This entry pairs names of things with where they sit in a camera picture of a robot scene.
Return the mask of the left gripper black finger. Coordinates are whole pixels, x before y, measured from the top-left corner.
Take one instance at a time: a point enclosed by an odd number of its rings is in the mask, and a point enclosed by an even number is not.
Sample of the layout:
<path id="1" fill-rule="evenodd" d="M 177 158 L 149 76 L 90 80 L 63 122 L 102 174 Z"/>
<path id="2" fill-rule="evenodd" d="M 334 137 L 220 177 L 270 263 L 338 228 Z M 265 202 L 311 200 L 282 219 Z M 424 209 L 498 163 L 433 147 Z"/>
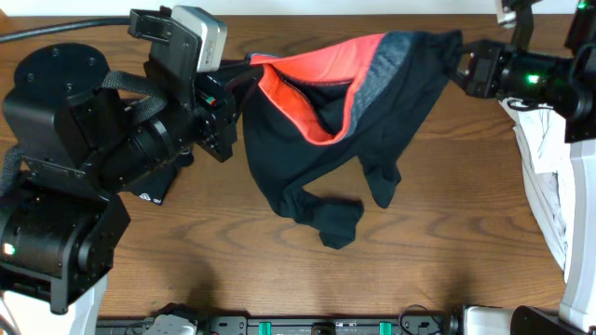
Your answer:
<path id="1" fill-rule="evenodd" d="M 226 84 L 231 92 L 236 107 L 241 109 L 243 101 L 251 95 L 264 74 L 263 67 L 247 67 L 233 72 L 233 77 Z"/>
<path id="2" fill-rule="evenodd" d="M 216 76 L 237 76 L 251 69 L 251 60 L 222 60 Z"/>

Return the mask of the black pants with red waistband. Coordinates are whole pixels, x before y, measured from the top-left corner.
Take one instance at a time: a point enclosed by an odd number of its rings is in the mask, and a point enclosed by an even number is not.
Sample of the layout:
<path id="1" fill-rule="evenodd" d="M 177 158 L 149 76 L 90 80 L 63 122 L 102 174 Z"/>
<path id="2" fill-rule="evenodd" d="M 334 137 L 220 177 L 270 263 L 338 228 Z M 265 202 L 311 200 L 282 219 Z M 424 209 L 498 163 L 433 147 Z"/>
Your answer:
<path id="1" fill-rule="evenodd" d="M 398 161 L 458 65 L 459 31 L 392 31 L 289 57 L 255 53 L 261 71 L 243 100 L 249 169 L 272 210 L 340 249 L 356 237 L 358 199 L 306 185 L 357 159 L 372 198 L 390 205 Z"/>

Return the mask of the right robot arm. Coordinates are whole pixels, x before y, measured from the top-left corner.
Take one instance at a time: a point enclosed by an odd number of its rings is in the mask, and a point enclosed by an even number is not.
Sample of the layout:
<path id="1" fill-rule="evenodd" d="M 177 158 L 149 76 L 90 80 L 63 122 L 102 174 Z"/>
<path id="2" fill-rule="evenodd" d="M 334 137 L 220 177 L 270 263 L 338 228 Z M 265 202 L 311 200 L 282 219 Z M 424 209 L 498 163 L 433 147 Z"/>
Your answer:
<path id="1" fill-rule="evenodd" d="M 471 42 L 454 82 L 467 95 L 497 98 L 514 120 L 525 192 L 563 269 L 556 315 L 535 307 L 467 306 L 450 334 L 592 334 L 595 331 L 595 2 L 576 5 L 561 58 L 530 51 L 534 0 L 496 2 L 509 43 Z"/>

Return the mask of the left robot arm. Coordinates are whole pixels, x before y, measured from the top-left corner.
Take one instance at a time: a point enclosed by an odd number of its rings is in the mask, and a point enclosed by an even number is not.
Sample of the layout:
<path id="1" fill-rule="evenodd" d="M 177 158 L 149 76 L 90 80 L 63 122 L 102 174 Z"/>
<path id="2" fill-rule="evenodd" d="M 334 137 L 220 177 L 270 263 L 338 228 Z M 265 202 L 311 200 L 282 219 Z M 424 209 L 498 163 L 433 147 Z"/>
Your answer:
<path id="1" fill-rule="evenodd" d="M 240 98 L 261 70 L 238 60 L 200 72 L 198 60 L 196 47 L 153 47 L 139 76 L 66 43 L 19 63 L 3 105 L 18 141 L 1 176 L 5 333 L 93 333 L 130 222 L 121 194 L 193 145 L 231 156 Z"/>

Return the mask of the folded black garment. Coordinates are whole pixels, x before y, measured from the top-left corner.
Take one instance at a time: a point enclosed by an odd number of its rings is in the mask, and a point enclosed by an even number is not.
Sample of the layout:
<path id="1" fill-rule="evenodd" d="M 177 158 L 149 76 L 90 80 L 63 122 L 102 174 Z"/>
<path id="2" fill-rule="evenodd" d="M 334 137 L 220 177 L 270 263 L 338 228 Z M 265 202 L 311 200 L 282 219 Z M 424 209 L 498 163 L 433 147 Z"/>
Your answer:
<path id="1" fill-rule="evenodd" d="M 142 200 L 162 206 L 170 186 L 183 168 L 194 163 L 191 149 L 182 151 L 171 163 L 156 169 L 152 174 L 134 183 L 128 191 Z"/>

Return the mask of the white crumpled garment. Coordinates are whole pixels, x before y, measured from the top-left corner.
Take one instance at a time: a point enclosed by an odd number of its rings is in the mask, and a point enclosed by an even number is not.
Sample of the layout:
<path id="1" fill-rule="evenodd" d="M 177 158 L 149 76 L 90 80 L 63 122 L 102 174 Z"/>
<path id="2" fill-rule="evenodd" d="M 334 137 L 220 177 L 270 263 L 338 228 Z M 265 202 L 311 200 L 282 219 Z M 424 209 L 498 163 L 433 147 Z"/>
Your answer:
<path id="1" fill-rule="evenodd" d="M 564 141 L 565 120 L 546 106 L 528 112 L 519 100 L 499 102 L 514 121 L 528 203 L 547 246 L 564 272 L 569 271 L 573 245 L 576 188 Z"/>

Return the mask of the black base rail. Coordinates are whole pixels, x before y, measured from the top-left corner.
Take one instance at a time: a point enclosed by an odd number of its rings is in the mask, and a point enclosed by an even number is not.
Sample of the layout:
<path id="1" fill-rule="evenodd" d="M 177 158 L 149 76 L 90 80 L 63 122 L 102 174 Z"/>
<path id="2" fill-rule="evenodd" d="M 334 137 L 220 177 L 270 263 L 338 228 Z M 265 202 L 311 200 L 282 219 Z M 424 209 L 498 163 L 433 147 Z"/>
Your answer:
<path id="1" fill-rule="evenodd" d="M 171 303 L 153 315 L 104 318 L 95 332 L 108 335 L 407 335 L 509 334 L 513 312 L 486 306 L 464 306 L 453 312 L 411 305 L 385 317 L 251 317 L 209 315 Z"/>

